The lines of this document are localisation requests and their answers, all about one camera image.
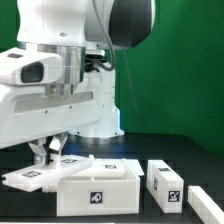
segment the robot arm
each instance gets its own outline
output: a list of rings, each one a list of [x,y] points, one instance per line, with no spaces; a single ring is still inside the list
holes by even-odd
[[[105,47],[92,1],[17,2],[20,49],[0,55],[0,148],[99,123],[102,96],[108,91],[114,95],[115,74],[103,83],[101,73],[83,72],[86,47]],[[154,0],[97,3],[116,47],[134,47],[150,34]],[[114,119],[115,134],[120,132],[118,112]]]
[[[151,32],[155,4],[97,0],[97,19],[92,1],[17,0],[20,47],[0,54],[0,149],[29,142],[36,165],[5,175],[6,185],[32,191],[80,171],[67,162],[91,166],[90,159],[61,159],[68,131],[100,143],[124,134],[114,103],[115,70],[105,69],[111,66],[104,36],[118,49],[135,47]],[[98,20],[105,23],[103,32]],[[86,63],[93,69],[87,71]],[[54,136],[50,143],[48,136]],[[29,175],[39,176],[36,184]]]

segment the green wall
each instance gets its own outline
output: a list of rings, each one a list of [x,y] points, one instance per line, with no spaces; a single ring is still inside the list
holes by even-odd
[[[126,51],[128,63],[117,52],[122,128],[183,134],[224,159],[224,1],[156,0],[156,5],[151,36]],[[0,10],[4,50],[16,45],[16,0],[0,0]]]

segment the white box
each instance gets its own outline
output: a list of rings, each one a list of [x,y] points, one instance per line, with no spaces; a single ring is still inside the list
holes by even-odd
[[[199,186],[189,186],[188,203],[205,224],[224,224],[224,212]]]
[[[127,160],[94,160],[92,168],[58,182],[57,216],[138,213],[139,191]]]
[[[164,161],[149,160],[146,187],[164,213],[181,213],[183,179]]]

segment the cable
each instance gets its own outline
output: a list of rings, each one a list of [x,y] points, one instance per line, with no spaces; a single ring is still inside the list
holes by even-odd
[[[130,85],[130,89],[131,89],[131,95],[132,95],[132,99],[133,99],[133,102],[134,102],[136,116],[137,116],[137,119],[138,119],[139,130],[140,130],[140,133],[143,133],[142,118],[141,118],[141,115],[140,115],[140,112],[139,112],[139,109],[138,109],[138,103],[137,103],[137,99],[136,99],[134,85],[133,85],[132,78],[131,78],[130,66],[129,66],[129,63],[128,63],[128,58],[127,58],[127,54],[126,54],[125,49],[123,49],[123,54],[124,54],[124,60],[125,60],[127,75],[128,75],[128,81],[129,81],[129,85]]]
[[[113,47],[112,41],[110,39],[110,36],[109,36],[109,34],[107,32],[107,28],[105,27],[105,24],[103,22],[103,19],[100,16],[96,0],[92,0],[92,2],[93,2],[93,8],[95,10],[97,20],[98,20],[100,28],[101,28],[101,30],[103,32],[105,41],[107,42],[107,45],[109,47],[110,56],[111,56],[111,65],[110,65],[110,67],[105,66],[103,63],[101,63],[98,60],[93,60],[93,63],[99,65],[101,68],[103,68],[106,71],[112,71],[112,70],[114,70],[114,68],[116,66],[116,55],[115,55],[114,47]]]

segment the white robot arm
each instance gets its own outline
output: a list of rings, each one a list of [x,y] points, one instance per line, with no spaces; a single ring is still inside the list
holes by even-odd
[[[101,59],[105,47],[92,1],[17,2],[19,48],[0,54],[0,148],[86,126],[88,138],[122,135],[115,71],[96,65],[98,72],[84,72],[85,53]],[[134,47],[150,34],[154,0],[97,3],[115,47]]]

